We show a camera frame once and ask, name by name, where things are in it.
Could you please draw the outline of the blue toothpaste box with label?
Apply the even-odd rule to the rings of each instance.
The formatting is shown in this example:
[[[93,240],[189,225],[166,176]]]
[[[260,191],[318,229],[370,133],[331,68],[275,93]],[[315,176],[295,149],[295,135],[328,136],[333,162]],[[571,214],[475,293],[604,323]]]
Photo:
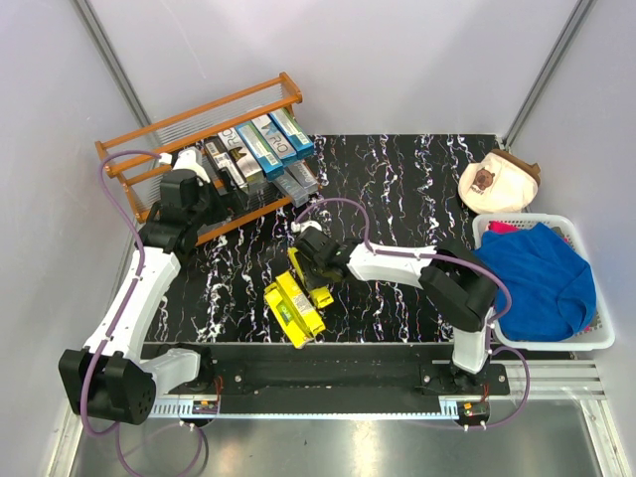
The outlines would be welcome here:
[[[238,136],[248,147],[261,167],[267,180],[272,181],[283,175],[284,167],[281,160],[276,156],[251,121],[238,125],[236,130]]]

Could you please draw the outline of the silver black toothpaste box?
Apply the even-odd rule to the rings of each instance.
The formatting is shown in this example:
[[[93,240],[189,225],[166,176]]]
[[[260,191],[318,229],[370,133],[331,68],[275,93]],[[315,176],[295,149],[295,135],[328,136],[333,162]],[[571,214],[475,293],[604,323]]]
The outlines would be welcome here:
[[[265,181],[263,171],[234,128],[223,130],[219,137],[235,160],[240,172],[251,186]]]

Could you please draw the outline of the silver toothpaste box angled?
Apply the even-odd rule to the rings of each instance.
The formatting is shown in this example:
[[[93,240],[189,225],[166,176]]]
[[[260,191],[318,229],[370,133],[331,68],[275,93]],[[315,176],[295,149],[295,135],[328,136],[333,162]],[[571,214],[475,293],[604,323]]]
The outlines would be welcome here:
[[[308,194],[315,194],[319,191],[319,183],[304,161],[296,161],[288,165],[287,171]]]

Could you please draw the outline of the blue toothpaste box plain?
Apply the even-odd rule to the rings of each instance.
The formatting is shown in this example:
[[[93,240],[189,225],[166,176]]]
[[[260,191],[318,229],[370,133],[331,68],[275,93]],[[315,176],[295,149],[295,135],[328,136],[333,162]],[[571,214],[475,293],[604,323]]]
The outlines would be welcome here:
[[[284,166],[288,166],[298,159],[295,148],[268,115],[258,116],[251,122]]]

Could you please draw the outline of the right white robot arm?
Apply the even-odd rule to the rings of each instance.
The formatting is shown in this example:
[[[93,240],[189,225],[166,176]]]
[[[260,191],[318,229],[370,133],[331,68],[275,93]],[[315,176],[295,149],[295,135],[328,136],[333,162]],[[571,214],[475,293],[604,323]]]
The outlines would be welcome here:
[[[349,238],[338,242],[314,221],[294,223],[294,266],[313,291],[343,281],[390,282],[423,291],[453,329],[451,382],[473,394],[487,381],[488,320],[502,285],[462,244],[382,246]]]

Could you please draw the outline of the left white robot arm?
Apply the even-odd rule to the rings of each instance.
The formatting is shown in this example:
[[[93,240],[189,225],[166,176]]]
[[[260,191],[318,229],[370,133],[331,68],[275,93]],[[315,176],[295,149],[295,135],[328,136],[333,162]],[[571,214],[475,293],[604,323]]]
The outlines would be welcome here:
[[[174,345],[157,358],[141,360],[155,312],[192,256],[200,229],[229,215],[197,148],[157,158],[169,170],[145,224],[130,229],[136,250],[127,274],[82,348],[65,350],[59,360],[70,407],[93,437],[100,435],[90,423],[94,418],[109,422],[110,431],[122,423],[139,425],[157,398],[179,386],[201,394],[215,381],[211,354],[200,346]]]

